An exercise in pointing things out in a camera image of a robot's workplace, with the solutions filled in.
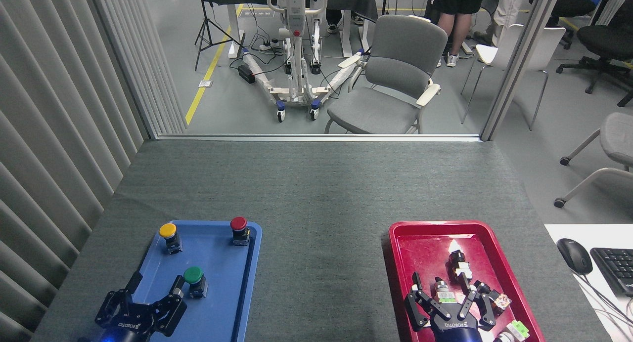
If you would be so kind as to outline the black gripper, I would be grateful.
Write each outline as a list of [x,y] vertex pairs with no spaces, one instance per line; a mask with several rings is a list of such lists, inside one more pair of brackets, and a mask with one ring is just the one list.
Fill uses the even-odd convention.
[[[430,328],[435,342],[482,342],[479,328],[490,331],[497,325],[489,297],[491,289],[488,284],[461,283],[465,300],[459,310],[459,318],[457,313],[451,313],[449,319],[449,312],[421,288],[418,272],[415,271],[412,274],[412,280],[413,285],[405,297],[404,304],[414,332],[420,332],[430,320]],[[469,313],[473,302],[477,304],[479,309],[481,316],[479,322],[475,316]]]
[[136,271],[124,288],[106,295],[94,319],[102,328],[95,342],[148,342],[156,332],[173,335],[187,309],[182,292],[183,276],[177,275],[165,297],[150,306],[133,307],[130,312],[133,294],[142,278]]

